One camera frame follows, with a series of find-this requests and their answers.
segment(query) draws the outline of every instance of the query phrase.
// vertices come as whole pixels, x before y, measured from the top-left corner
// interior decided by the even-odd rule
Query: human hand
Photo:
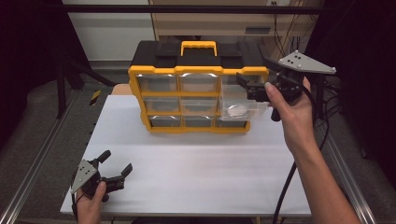
[[[102,181],[96,188],[92,200],[83,195],[82,189],[77,191],[78,224],[100,223],[102,198],[106,194],[106,182]]]
[[[310,91],[309,81],[304,78],[304,86]],[[300,99],[289,105],[280,91],[271,83],[265,83],[265,89],[272,107],[276,108],[282,118],[283,131],[286,145],[295,155],[299,150],[304,150],[310,144],[316,144],[312,121],[312,105],[308,96],[302,93]]]

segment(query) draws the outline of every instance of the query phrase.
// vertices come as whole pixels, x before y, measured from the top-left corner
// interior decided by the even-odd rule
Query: black curtain
[[[319,17],[306,53],[337,68],[350,124],[396,188],[396,1],[326,5],[344,12]]]
[[[0,1],[0,148],[12,135],[26,107],[28,92],[56,78],[61,62],[91,68],[66,12],[46,12],[62,0]],[[82,82],[76,71],[68,80]]]

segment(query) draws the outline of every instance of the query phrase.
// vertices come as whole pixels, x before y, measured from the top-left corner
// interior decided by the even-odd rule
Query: metal bracket
[[[335,67],[320,63],[300,53],[298,50],[280,59],[279,64],[297,72],[335,74]]]
[[[98,171],[89,162],[87,162],[86,160],[82,160],[78,166],[76,177],[70,190],[71,193],[75,193],[97,172]]]

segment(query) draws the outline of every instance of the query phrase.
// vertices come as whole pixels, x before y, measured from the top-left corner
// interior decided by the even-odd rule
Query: white wall
[[[147,5],[148,0],[63,0],[64,4]],[[140,40],[153,40],[149,14],[69,13],[90,61],[131,61]]]

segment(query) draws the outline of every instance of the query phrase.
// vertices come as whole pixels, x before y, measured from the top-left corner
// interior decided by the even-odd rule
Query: white table
[[[271,109],[246,134],[149,133],[132,95],[110,95],[83,156],[105,150],[102,176],[119,175],[131,162],[125,189],[110,193],[103,213],[112,216],[270,216],[293,158]],[[67,196],[62,213],[72,214]],[[295,174],[282,216],[310,216]]]

